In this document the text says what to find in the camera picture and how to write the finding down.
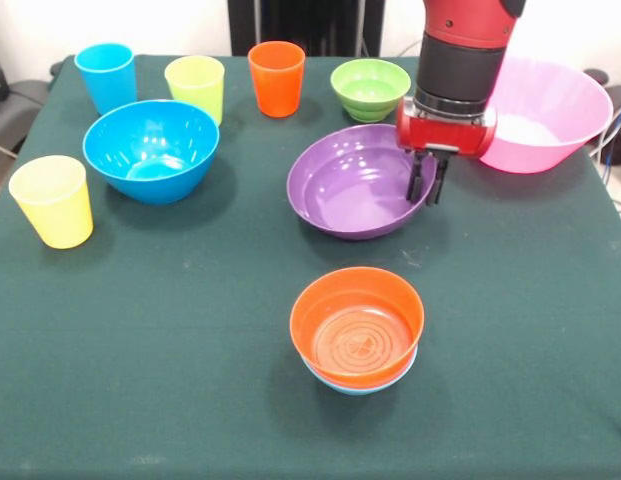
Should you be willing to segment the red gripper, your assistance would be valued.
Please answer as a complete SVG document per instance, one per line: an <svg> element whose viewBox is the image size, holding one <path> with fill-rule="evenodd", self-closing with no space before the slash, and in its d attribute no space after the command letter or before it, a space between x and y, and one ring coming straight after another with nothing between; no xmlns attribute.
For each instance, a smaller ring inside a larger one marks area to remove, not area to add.
<svg viewBox="0 0 621 480"><path fill-rule="evenodd" d="M413 97L404 97L397 108L396 138L399 147L415 151L412 158L406 200L422 200L424 179L423 151L450 151L465 157L479 158L489 149L497 127L493 107L476 118L445 118L420 109ZM426 198L428 206L439 203L449 165L449 155L435 156L437 162L433 186Z"/></svg>

